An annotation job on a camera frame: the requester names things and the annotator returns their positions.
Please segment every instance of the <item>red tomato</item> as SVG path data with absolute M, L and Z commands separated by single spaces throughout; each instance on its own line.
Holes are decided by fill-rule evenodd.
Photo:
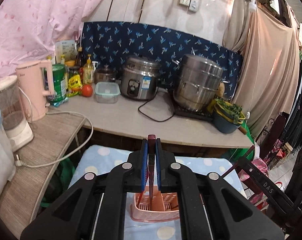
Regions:
M 90 96 L 92 96 L 92 94 L 93 94 L 93 88 L 92 88 L 92 86 L 90 86 L 88 84 L 83 85 L 81 94 L 84 97 L 87 97 L 87 98 L 89 98 Z

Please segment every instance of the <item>yellow seasoning packet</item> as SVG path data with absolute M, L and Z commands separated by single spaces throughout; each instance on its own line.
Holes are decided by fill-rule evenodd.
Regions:
M 76 95 L 81 94 L 81 89 L 82 89 L 82 83 L 81 83 L 81 78 L 80 75 L 75 75 L 70 77 L 69 82 L 68 82 L 68 97 L 73 97 Z

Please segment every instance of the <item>blue patterned cloth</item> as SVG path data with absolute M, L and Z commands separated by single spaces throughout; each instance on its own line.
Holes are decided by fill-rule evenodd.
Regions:
M 242 56 L 211 41 L 184 32 L 129 22 L 86 22 L 83 27 L 84 54 L 92 54 L 98 67 L 108 64 L 120 70 L 128 55 L 143 55 L 161 64 L 160 87 L 170 89 L 177 80 L 177 65 L 171 59 L 181 60 L 184 54 L 193 54 L 215 61 L 224 69 L 223 79 L 227 98 L 233 96 Z
M 130 153 L 130 151 L 100 145 L 90 146 L 83 154 L 70 186 L 87 172 L 93 172 L 97 175 L 110 172 L 115 166 L 126 162 Z M 215 158 L 176 157 L 176 161 L 188 166 L 193 172 L 204 175 L 213 171 L 222 175 L 232 166 L 226 159 Z M 228 174 L 225 180 L 243 196 L 246 195 L 235 171 Z M 130 217 L 130 205 L 132 203 L 133 193 L 128 193 L 124 219 L 124 240 L 181 240 L 179 219 L 160 223 L 136 222 Z

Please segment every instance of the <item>countertop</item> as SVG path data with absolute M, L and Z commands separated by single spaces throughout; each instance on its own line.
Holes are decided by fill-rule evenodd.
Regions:
M 52 162 L 64 155 L 84 118 L 70 114 L 46 115 L 30 124 L 34 138 L 16 151 L 31 164 Z M 44 192 L 58 163 L 43 168 L 19 167 L 0 196 L 0 218 L 19 239 L 24 228 L 36 217 Z
M 236 130 L 232 134 L 219 132 L 211 123 L 174 116 L 166 122 L 155 122 L 138 112 L 144 101 L 135 101 L 119 96 L 115 104 L 98 103 L 90 98 L 74 96 L 57 108 L 59 111 L 75 111 L 87 116 L 95 130 L 130 138 L 143 139 L 155 134 L 163 143 L 213 148 L 249 148 L 249 138 Z M 141 108 L 141 111 L 157 120 L 172 115 L 169 94 L 159 89 L 156 97 Z

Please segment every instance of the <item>green canister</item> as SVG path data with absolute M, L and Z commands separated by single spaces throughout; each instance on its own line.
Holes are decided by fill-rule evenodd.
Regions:
M 62 64 L 55 64 L 52 66 L 52 72 L 53 72 L 55 95 L 48 96 L 47 99 L 48 101 L 55 103 L 65 99 L 65 95 L 66 95 L 65 66 Z M 48 89 L 46 69 L 44 69 L 44 80 L 45 80 L 45 87 L 46 89 Z

